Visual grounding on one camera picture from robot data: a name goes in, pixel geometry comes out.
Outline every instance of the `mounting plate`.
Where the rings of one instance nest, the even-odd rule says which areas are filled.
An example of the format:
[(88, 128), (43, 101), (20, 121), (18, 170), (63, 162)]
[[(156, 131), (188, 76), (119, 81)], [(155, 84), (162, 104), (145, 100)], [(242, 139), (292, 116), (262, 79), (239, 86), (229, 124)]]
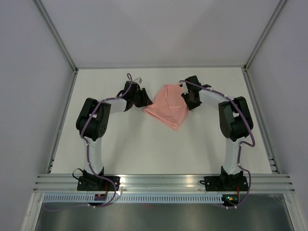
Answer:
[(227, 187), (221, 182), (220, 176), (208, 176), (204, 177), (204, 185), (207, 192), (236, 192), (236, 186), (239, 186), (241, 192), (248, 190), (248, 183), (245, 176), (240, 177), (237, 181), (230, 181)]
[[(110, 180), (112, 180), (115, 183), (116, 190), (119, 190), (120, 186), (120, 177), (118, 176), (104, 176)], [(114, 192), (115, 189), (112, 185), (107, 180), (102, 180), (100, 178), (97, 178), (94, 176), (94, 179), (91, 180), (89, 178), (85, 179), (84, 176), (79, 177), (78, 181), (78, 186), (77, 186), (77, 191), (105, 191), (106, 190), (106, 183), (107, 183), (107, 188), (109, 192)]]

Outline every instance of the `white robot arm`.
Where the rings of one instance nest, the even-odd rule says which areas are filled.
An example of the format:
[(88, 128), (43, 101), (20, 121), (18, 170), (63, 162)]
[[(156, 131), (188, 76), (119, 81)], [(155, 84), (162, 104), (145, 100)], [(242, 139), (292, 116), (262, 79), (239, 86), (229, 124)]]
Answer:
[[(141, 88), (142, 80), (140, 78), (130, 82), (127, 81), (124, 90), (118, 93), (121, 98), (109, 99), (99, 104), (99, 101), (87, 98), (79, 117), (76, 122), (76, 128), (81, 134), (87, 121), (90, 119), (94, 109), (98, 106), (95, 114), (90, 119), (90, 122), (86, 126), (83, 137), (87, 140), (85, 147), (87, 153), (87, 159), (91, 161), (91, 167), (93, 171), (99, 175), (104, 176), (104, 166), (102, 162), (102, 137), (106, 132), (109, 115), (116, 112), (125, 112), (129, 110), (133, 105), (136, 107), (144, 107), (151, 105), (152, 101), (149, 99), (145, 88)], [(89, 163), (85, 164), (82, 171), (82, 176), (78, 180), (78, 191), (101, 191), (104, 190), (105, 184), (109, 184), (95, 175), (92, 174)], [(105, 176), (117, 184), (120, 177)]]
[[(184, 88), (182, 94), (189, 110), (192, 110), (202, 103), (210, 105), (219, 111), (219, 123), (222, 134), (226, 137), (225, 160), (221, 167), (221, 175), (218, 177), (205, 178), (205, 188), (207, 191), (233, 191), (240, 187), (241, 191), (247, 190), (247, 181), (243, 176), (243, 171), (238, 166), (239, 148), (241, 142), (249, 135), (248, 130), (237, 114), (234, 106), (226, 97), (212, 92), (210, 85), (203, 85), (198, 81), (197, 76), (192, 76), (180, 82)], [(253, 128), (252, 118), (244, 97), (230, 98), (242, 111), (250, 129)]]

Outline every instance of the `pink fabric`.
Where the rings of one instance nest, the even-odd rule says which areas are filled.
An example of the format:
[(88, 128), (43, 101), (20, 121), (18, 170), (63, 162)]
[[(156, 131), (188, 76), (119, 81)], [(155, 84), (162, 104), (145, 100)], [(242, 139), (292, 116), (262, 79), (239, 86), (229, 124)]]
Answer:
[(176, 131), (188, 114), (182, 93), (183, 88), (177, 83), (164, 85), (155, 96), (154, 103), (144, 108), (144, 112)]

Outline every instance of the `white table surface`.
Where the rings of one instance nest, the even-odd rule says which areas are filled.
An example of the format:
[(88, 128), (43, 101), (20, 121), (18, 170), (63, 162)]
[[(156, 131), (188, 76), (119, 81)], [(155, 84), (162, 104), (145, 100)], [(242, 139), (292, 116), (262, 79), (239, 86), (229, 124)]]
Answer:
[[(240, 68), (145, 68), (79, 70), (56, 151), (52, 173), (72, 173), (86, 163), (84, 141), (75, 127), (86, 98), (115, 96), (124, 88), (127, 72), (141, 77), (151, 99), (165, 84), (197, 75), (228, 96), (244, 96), (254, 122), (256, 146), (244, 146), (242, 166), (251, 173), (271, 173), (256, 116)], [(106, 174), (211, 174), (220, 173), (225, 138), (218, 111), (209, 105), (189, 112), (178, 131), (152, 118), (141, 108), (112, 114), (103, 136), (102, 160)]]

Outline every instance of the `glass panel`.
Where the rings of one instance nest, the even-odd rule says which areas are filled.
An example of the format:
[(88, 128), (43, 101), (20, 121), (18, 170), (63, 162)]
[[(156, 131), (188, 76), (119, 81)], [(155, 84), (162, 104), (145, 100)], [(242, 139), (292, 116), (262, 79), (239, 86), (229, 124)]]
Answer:
[[(72, 203), (47, 203), (65, 208)], [(238, 209), (211, 204), (113, 204), (77, 207), (60, 212), (41, 210), (37, 231), (292, 231), (280, 195), (250, 195)]]

